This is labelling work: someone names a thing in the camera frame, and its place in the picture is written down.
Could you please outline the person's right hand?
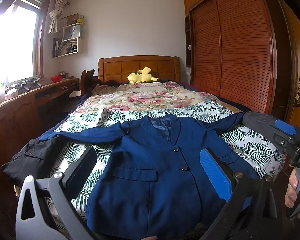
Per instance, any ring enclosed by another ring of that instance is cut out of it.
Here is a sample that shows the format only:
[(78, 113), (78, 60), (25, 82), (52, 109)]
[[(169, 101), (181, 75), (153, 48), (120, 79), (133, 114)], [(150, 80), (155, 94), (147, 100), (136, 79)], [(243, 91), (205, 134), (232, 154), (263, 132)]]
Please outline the person's right hand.
[(296, 176), (296, 168), (294, 167), (288, 181), (288, 187), (287, 192), (285, 194), (285, 206), (289, 208), (293, 208), (294, 204), (297, 199), (297, 192), (296, 189), (298, 185), (300, 185), (300, 182), (298, 181), (298, 178)]

